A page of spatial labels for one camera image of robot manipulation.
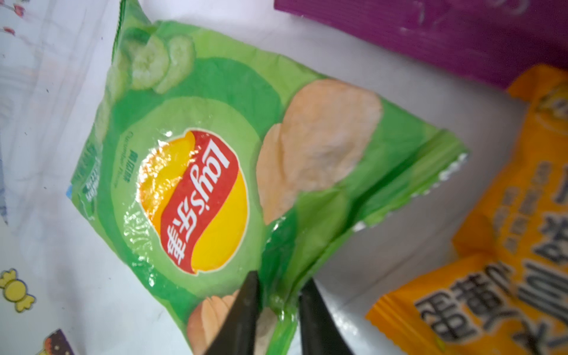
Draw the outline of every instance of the white table surface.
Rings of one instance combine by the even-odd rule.
[[[152,20],[179,19],[372,89],[455,132],[472,150],[450,181],[354,235],[317,274],[356,355],[399,354],[364,315],[384,293],[449,262],[450,240],[496,173],[524,105],[340,31],[277,12],[272,0],[145,0]],[[8,220],[60,308],[79,354],[190,354],[165,309],[65,197],[102,99],[118,0],[31,0],[0,11],[0,132]],[[290,353],[300,354],[299,339]]]

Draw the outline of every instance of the purple package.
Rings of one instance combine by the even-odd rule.
[[[536,64],[568,68],[568,1],[275,0],[274,7],[503,89]]]

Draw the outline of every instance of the orange snack package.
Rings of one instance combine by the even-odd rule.
[[[463,259],[367,315],[410,355],[568,354],[568,73],[536,66],[509,93],[531,105],[509,164],[454,237]]]

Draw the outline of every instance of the chip bag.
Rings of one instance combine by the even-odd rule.
[[[375,93],[213,31],[152,24],[135,0],[120,5],[70,198],[194,354],[250,270],[262,285],[257,353],[284,354],[306,280],[466,150]]]
[[[536,66],[509,92],[531,106],[511,161],[454,237],[464,259],[367,315],[410,355],[568,353],[568,73]]]

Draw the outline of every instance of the yellow candy illustration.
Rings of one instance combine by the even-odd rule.
[[[4,298],[15,303],[18,313],[29,310],[35,302],[35,297],[28,295],[26,284],[18,279],[15,269],[2,272],[0,289],[4,289]]]

